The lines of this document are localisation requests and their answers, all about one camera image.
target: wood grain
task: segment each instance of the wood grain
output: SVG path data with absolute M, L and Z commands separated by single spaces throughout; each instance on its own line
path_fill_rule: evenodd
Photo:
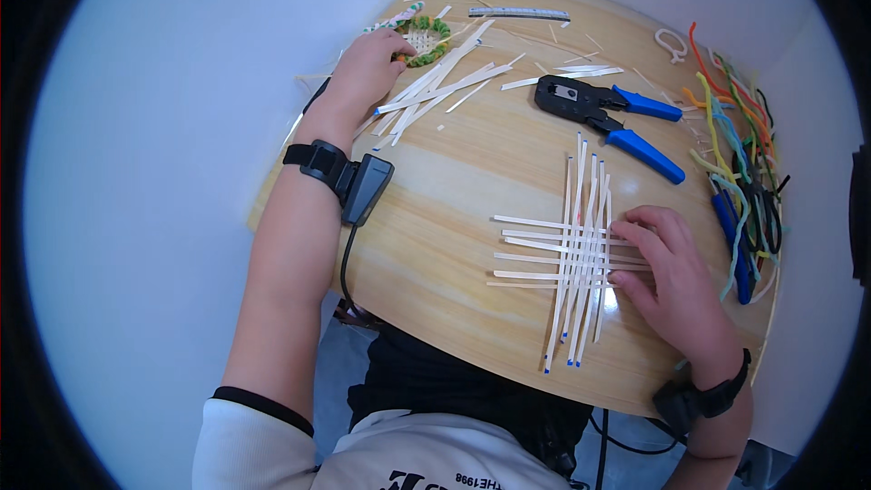
M 543 113 L 532 101 L 534 87 L 501 92 L 499 86 L 539 75 L 536 62 L 553 69 L 573 57 L 598 51 L 588 34 L 604 49 L 596 63 L 625 72 L 587 82 L 618 84 L 654 99 L 662 98 L 662 90 L 678 106 L 688 106 L 681 87 L 701 93 L 695 61 L 671 65 L 670 53 L 653 38 L 662 25 L 606 0 L 486 1 L 494 6 L 564 10 L 572 24 L 557 29 L 559 43 L 555 44 L 547 21 L 497 19 L 482 38 L 493 48 L 474 49 L 442 85 L 490 61 L 503 65 L 523 52 L 527 56 L 462 107 L 444 114 L 465 91 L 454 93 L 411 125 L 396 147 L 387 146 L 378 154 L 394 163 L 396 173 L 354 242 L 347 275 L 354 300 L 403 331 L 489 371 L 597 407 L 655 416 L 651 396 L 674 376 L 673 367 L 681 355 L 650 329 L 619 289 L 607 290 L 601 339 L 592 343 L 588 337 L 581 367 L 565 365 L 568 343 L 559 344 L 551 373 L 542 373 L 555 291 L 495 288 L 486 283 L 493 280 L 494 269 L 552 272 L 548 265 L 496 260 L 494 252 L 550 257 L 555 252 L 501 242 L 505 224 L 490 217 L 502 214 L 561 222 L 565 158 L 574 154 L 576 132 L 580 131 L 613 174 L 615 215 L 639 204 L 679 211 L 690 223 L 719 289 L 728 272 L 730 253 L 711 208 L 710 184 L 688 155 L 691 147 L 708 147 L 707 126 L 702 121 L 674 123 L 611 113 L 684 169 L 686 180 L 674 186 L 620 150 L 604 147 L 602 136 L 592 129 Z M 468 7 L 480 4 L 476 0 L 427 0 L 426 11 L 437 13 L 448 3 L 454 7 L 443 19 L 454 33 L 473 21 L 467 17 Z M 380 18 L 405 7 L 402 0 L 396 0 Z M 667 28 L 684 35 L 675 27 Z M 451 46 L 460 43 L 452 41 Z M 429 68 L 409 69 L 387 98 Z M 633 69 L 644 73 L 657 89 L 651 89 Z M 735 125 L 742 126 L 739 129 L 746 129 L 743 119 L 733 117 Z M 448 128 L 436 129 L 440 124 Z M 701 141 L 692 129 L 701 134 Z M 371 127 L 354 144 L 354 159 L 380 140 L 370 131 Z M 277 177 L 281 155 L 283 149 L 251 212 L 248 223 L 252 229 Z M 527 226 L 513 229 L 556 232 Z M 343 231 L 343 247 L 346 234 Z M 763 284 L 770 272 L 767 266 Z M 333 287 L 338 289 L 337 280 Z M 775 290 L 750 306 L 739 305 L 734 294 L 724 302 L 742 341 L 754 354 L 751 375 L 755 375 L 768 334 Z

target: hand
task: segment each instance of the hand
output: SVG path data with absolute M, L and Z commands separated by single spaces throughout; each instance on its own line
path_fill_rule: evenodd
M 738 333 L 720 305 L 711 273 L 683 217 L 672 209 L 646 205 L 626 212 L 626 221 L 611 227 L 650 263 L 657 295 L 630 271 L 615 270 L 610 279 L 623 288 L 653 331 L 686 356 L 696 386 L 705 390 L 734 378 L 743 359 Z M 699 368 L 709 373 L 700 375 L 702 383 L 697 380 Z
M 417 54 L 414 47 L 393 29 L 380 28 L 358 36 L 333 71 L 333 78 L 322 95 L 324 101 L 331 106 L 345 107 L 356 117 L 363 117 L 393 88 L 399 74 L 405 71 L 404 62 L 391 61 L 397 52 Z

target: floor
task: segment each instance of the floor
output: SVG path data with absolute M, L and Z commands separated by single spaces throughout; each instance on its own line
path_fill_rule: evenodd
M 319 463 L 348 431 L 351 409 L 346 402 L 347 387 L 363 382 L 368 367 L 366 348 L 375 336 L 375 332 L 341 325 L 331 319 L 321 339 L 314 377 L 314 441 Z M 601 425 L 601 410 L 596 409 L 593 416 Z M 612 437 L 635 448 L 652 450 L 664 448 L 671 442 L 650 422 L 637 416 L 612 412 L 609 426 Z M 598 433 L 588 424 L 575 449 L 575 480 L 595 485 L 600 442 Z M 683 453 L 684 447 L 680 444 L 657 456 L 643 456 L 610 445 L 603 487 L 621 490 L 660 488 Z M 741 487 L 738 479 L 733 479 L 729 485 L 730 490 Z

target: white shirt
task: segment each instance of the white shirt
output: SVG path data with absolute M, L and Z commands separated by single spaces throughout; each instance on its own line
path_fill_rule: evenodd
M 318 470 L 305 432 L 250 407 L 208 399 L 193 488 L 569 488 L 501 427 L 455 414 L 408 413 L 367 416 Z

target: white wall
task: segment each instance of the white wall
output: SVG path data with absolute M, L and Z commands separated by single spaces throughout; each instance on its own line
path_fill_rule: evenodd
M 49 362 L 124 487 L 190 486 L 251 233 L 308 94 L 392 0 L 83 0 L 57 50 L 25 180 Z
M 123 486 L 189 485 L 244 284 L 245 218 L 308 99 L 293 75 L 329 69 L 390 1 L 83 0 L 71 21 L 34 121 L 25 251 L 61 390 Z M 700 41 L 761 71 L 795 203 L 754 436 L 798 452 L 841 372 L 860 299 L 845 244 L 860 131 L 840 57 L 812 0 L 615 1 L 681 31 L 696 20 Z M 797 74 L 808 63 L 814 87 Z M 809 98 L 818 88 L 826 98 Z M 831 165 L 825 187 L 808 168 L 815 148 Z M 816 206 L 800 206 L 809 196 Z M 814 223 L 833 223 L 833 236 L 802 248 Z M 824 299 L 809 296 L 808 273 Z

